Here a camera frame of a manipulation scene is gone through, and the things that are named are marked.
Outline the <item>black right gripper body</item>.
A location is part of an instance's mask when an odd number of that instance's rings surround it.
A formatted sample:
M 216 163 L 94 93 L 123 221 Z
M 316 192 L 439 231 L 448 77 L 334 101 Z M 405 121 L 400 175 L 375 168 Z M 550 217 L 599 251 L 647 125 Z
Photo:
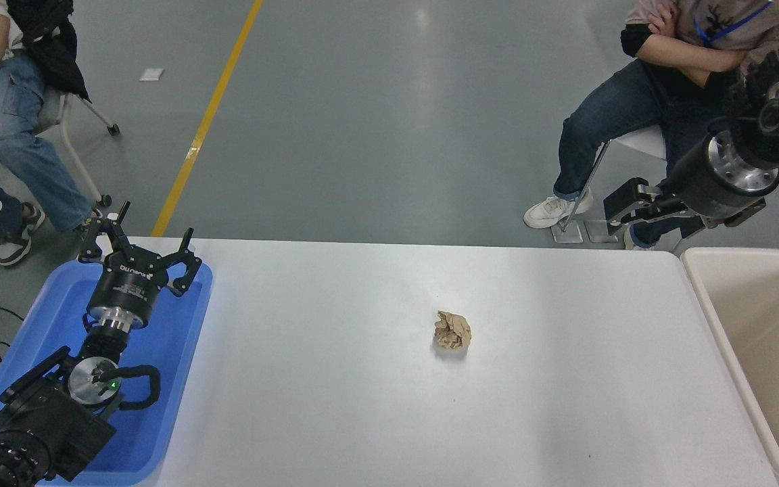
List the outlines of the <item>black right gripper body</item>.
M 765 196 L 765 170 L 745 162 L 731 139 L 705 139 L 674 164 L 661 188 L 705 218 L 732 218 Z

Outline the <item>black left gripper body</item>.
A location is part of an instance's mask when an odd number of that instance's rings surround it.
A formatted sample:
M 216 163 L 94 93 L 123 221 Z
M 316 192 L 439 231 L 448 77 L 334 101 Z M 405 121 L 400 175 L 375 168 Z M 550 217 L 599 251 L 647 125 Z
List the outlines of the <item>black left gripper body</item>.
M 119 308 L 137 319 L 150 318 L 168 278 L 159 259 L 161 256 L 154 252 L 138 252 L 135 256 L 114 252 L 106 256 L 87 305 L 90 316 L 99 319 L 102 312 Z

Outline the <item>person's hand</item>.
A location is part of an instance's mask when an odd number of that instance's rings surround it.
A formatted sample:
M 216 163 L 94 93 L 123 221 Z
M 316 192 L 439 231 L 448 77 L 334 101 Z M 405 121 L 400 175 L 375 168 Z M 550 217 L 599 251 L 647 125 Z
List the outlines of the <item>person's hand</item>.
M 647 28 L 656 36 L 675 38 L 680 9 L 676 1 L 659 1 L 647 16 Z

